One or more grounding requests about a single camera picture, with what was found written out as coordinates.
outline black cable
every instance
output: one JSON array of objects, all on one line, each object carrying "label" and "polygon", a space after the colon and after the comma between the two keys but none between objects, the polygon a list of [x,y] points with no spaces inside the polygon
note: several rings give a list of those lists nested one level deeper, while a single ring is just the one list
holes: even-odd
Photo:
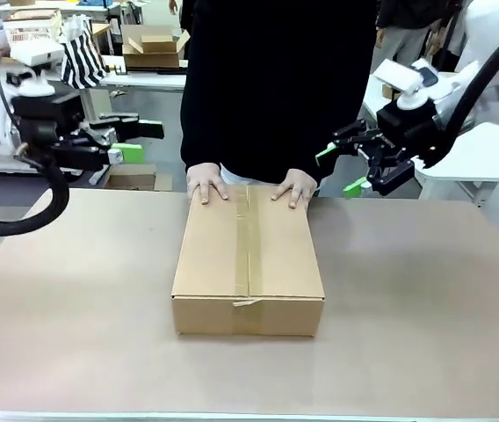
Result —
[{"label": "black cable", "polygon": [[[4,52],[0,54],[0,61],[2,60],[3,56]],[[5,98],[1,80],[0,97],[2,97],[2,102],[4,103],[5,110],[10,116],[11,121],[17,128],[19,128],[19,124],[13,113],[11,113],[10,105]],[[17,222],[0,222],[0,236],[22,235],[24,233],[29,233],[31,231],[35,231],[36,229],[40,229],[41,227],[46,226],[47,224],[58,218],[68,205],[69,187],[62,171],[50,161],[46,164],[34,165],[33,167],[36,168],[37,171],[42,175],[42,177],[47,180],[48,186],[53,192],[53,198],[51,199],[50,204],[48,204],[45,209],[43,209],[36,215],[32,215],[31,217]]]},{"label": "black cable", "polygon": [[476,101],[478,101],[478,98],[486,90],[497,72],[499,72],[499,47],[492,53],[478,72],[478,75],[467,86],[466,91],[452,112],[449,123],[446,125],[445,136],[440,141],[441,147],[444,147],[442,150],[445,151],[446,149],[445,154],[448,154],[451,150],[468,114],[470,114],[476,105]]}]

